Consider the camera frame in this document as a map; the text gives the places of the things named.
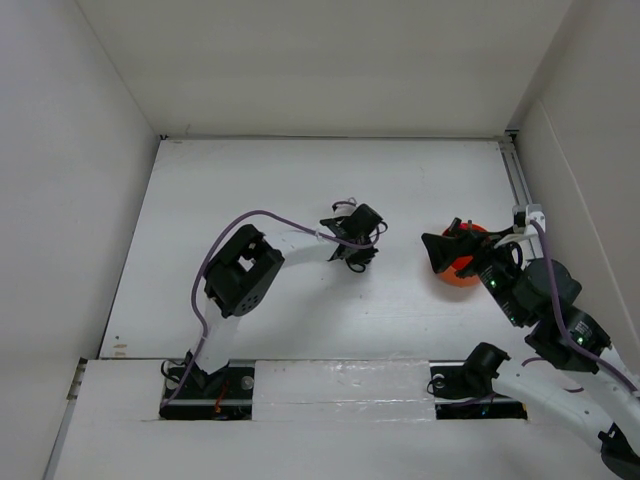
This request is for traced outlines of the black handled scissors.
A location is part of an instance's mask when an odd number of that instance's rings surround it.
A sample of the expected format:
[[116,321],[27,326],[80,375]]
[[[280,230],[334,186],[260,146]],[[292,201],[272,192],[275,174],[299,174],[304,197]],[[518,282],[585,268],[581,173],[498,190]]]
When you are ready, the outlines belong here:
[[352,272],[362,274],[367,270],[371,261],[371,257],[350,257],[345,260],[345,263]]

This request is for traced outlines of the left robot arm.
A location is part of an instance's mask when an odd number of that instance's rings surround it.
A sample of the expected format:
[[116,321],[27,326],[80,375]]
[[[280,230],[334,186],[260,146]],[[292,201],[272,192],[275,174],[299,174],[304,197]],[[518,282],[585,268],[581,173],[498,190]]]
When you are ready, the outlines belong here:
[[267,210],[233,220],[214,241],[194,280],[190,302],[200,337],[185,357],[180,389],[212,396],[222,387],[240,319],[264,300],[285,267],[340,261],[362,273],[378,253],[387,223],[369,205],[334,203],[342,215],[306,227]]

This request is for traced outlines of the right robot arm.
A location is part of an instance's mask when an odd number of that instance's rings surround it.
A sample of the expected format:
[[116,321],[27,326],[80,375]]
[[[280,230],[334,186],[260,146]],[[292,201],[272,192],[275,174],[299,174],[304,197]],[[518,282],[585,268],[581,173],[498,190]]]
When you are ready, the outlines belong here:
[[535,406],[593,448],[617,477],[638,478],[639,381],[606,360],[611,338],[575,306],[581,284],[552,259],[542,214],[517,213],[513,226],[498,232],[455,219],[446,233],[425,233],[421,240],[437,274],[457,258],[468,258],[457,276],[477,277],[509,323],[530,330],[525,342],[537,356],[586,395],[536,378],[487,342],[462,364],[434,373],[428,392],[458,405],[504,396]]

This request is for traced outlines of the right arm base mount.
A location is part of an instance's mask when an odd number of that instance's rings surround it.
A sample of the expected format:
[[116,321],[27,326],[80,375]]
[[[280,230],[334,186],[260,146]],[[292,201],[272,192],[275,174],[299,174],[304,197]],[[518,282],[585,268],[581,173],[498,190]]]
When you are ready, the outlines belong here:
[[486,342],[478,344],[465,360],[435,361],[429,365],[426,393],[434,399],[437,420],[527,420],[519,401],[495,393],[492,381],[510,356]]

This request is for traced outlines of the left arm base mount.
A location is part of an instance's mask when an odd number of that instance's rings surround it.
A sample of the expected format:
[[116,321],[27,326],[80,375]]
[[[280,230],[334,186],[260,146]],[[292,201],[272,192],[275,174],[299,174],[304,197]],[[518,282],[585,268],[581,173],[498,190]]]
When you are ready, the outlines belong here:
[[230,361],[213,374],[195,365],[173,400],[191,354],[161,364],[164,377],[159,416],[175,421],[245,421],[252,419],[255,363]]

